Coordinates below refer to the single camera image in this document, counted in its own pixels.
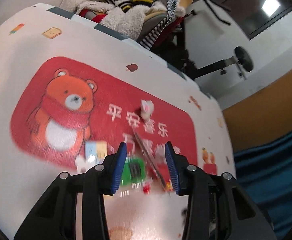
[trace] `red scarf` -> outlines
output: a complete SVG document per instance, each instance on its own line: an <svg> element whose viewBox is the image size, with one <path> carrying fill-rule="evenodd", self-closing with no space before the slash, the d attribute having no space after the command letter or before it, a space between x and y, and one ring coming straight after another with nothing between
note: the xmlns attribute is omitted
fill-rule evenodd
<svg viewBox="0 0 292 240"><path fill-rule="evenodd" d="M41 101L41 108L47 115L63 127L69 129L83 129L89 125L90 113L80 113L68 110L55 99L44 95Z"/></svg>

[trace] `cartoon bear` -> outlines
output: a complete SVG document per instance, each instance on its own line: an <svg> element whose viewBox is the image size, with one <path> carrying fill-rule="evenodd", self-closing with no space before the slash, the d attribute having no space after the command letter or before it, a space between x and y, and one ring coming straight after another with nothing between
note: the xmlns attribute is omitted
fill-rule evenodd
<svg viewBox="0 0 292 240"><path fill-rule="evenodd" d="M41 149L77 156L91 136L89 117L96 90L93 80L72 76L67 69L57 70L27 120L32 142Z"/></svg>

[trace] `table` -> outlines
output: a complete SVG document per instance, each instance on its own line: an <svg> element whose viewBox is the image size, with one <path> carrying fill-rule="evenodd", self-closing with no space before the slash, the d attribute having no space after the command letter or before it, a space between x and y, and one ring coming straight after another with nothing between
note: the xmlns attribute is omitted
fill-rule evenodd
<svg viewBox="0 0 292 240"><path fill-rule="evenodd" d="M126 67L132 64L138 66L133 72ZM76 147L76 143L65 155L57 152L67 148L66 142L55 142L53 152L29 146L42 143L40 137L30 132L36 130L32 113L42 106L50 82L60 76L72 80L67 81L69 89L65 91L72 90L77 86L73 82L78 82L82 90L73 94L90 95L87 87L93 93L92 98L85 98L92 109L86 116L88 128L81 137L77 133L76 143L91 137L106 140L116 149L118 141L129 139L120 135L129 133L123 129L136 124L132 119L129 123L129 115L134 115L128 113L135 113L138 97L143 97L140 99L151 99L155 105L151 135L156 136L154 143L168 140L177 143L180 135L183 139L178 148L192 164L208 173L220 175L227 171L235 175L227 127L214 98L123 35L60 8L36 4L0 26L0 228L9 239L13 239L23 219L59 173L77 173L74 156L82 154L83 148ZM59 98L54 93L49 96ZM142 132L142 120L139 122ZM72 133L66 136L71 141ZM119 190L124 197L116 194L105 199L112 240L181 237L187 197L155 189L150 195L140 192L127 195L125 190ZM80 224L78 208L77 239L81 239Z"/></svg>

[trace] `white bunny toy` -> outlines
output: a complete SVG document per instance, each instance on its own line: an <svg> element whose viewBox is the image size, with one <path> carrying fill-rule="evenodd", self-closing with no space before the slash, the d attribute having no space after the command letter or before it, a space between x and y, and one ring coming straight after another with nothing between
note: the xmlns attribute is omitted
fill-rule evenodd
<svg viewBox="0 0 292 240"><path fill-rule="evenodd" d="M151 117L151 114L154 112L154 103L151 100L142 100L140 109L140 116L144 121L147 121Z"/></svg>

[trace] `blue fabric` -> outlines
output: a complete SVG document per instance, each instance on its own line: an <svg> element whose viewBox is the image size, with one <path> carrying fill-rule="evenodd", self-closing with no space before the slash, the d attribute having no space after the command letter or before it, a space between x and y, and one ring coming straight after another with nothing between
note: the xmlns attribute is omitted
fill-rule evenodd
<svg viewBox="0 0 292 240"><path fill-rule="evenodd" d="M292 227L292 132L234 154L237 181L266 208L278 239Z"/></svg>

